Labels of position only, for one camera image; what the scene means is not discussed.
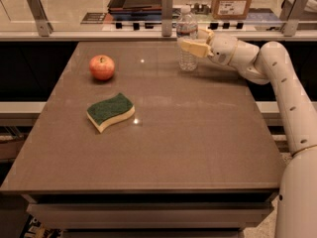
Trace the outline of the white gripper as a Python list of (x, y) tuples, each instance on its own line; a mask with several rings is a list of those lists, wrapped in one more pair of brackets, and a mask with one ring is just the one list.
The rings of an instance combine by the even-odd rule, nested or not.
[(197, 40), (180, 38), (179, 47), (198, 58), (209, 58), (219, 65), (232, 66), (238, 39), (227, 34), (215, 34), (209, 29), (199, 29)]

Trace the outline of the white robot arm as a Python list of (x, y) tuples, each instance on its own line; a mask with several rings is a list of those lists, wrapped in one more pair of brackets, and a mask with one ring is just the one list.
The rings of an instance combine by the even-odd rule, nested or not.
[(286, 48), (278, 42), (259, 48), (209, 30), (177, 42), (182, 50), (226, 65), (251, 82), (271, 84), (292, 156), (280, 182), (274, 238), (317, 238), (317, 110)]

